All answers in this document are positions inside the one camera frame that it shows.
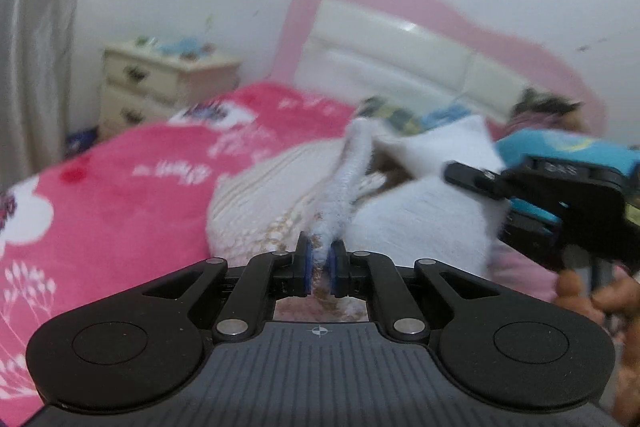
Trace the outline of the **person's right hand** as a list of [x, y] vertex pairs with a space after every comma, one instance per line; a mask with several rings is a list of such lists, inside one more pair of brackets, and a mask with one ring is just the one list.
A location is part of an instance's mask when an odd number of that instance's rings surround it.
[[639, 425], [639, 283], [624, 275], [612, 284], [584, 296], [585, 285], [574, 271], [564, 270], [555, 284], [554, 303], [582, 314], [599, 325], [606, 314], [623, 317], [626, 329], [622, 334], [624, 347], [620, 356], [616, 398], [612, 416], [623, 426]]

